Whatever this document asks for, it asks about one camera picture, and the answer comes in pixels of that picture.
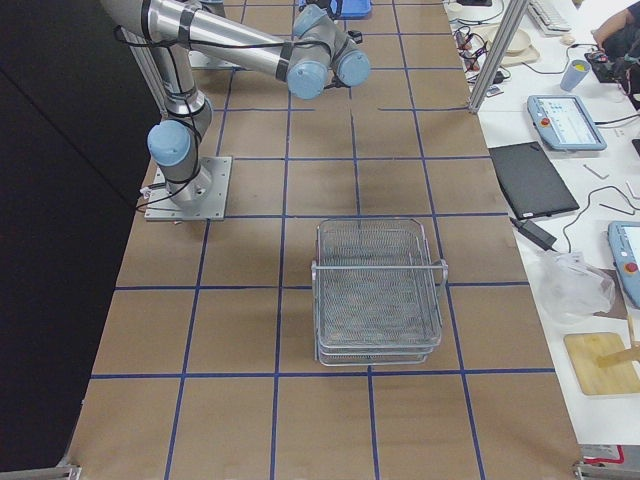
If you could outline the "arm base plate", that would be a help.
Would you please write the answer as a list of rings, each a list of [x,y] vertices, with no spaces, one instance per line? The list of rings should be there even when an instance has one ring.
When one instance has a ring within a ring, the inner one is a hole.
[[[236,65],[226,60],[210,57],[198,51],[189,52],[190,65],[194,70],[229,70]]]
[[[198,175],[185,187],[166,184],[162,170],[157,167],[149,203],[145,207],[147,221],[222,221],[225,218],[233,158],[201,157]]]

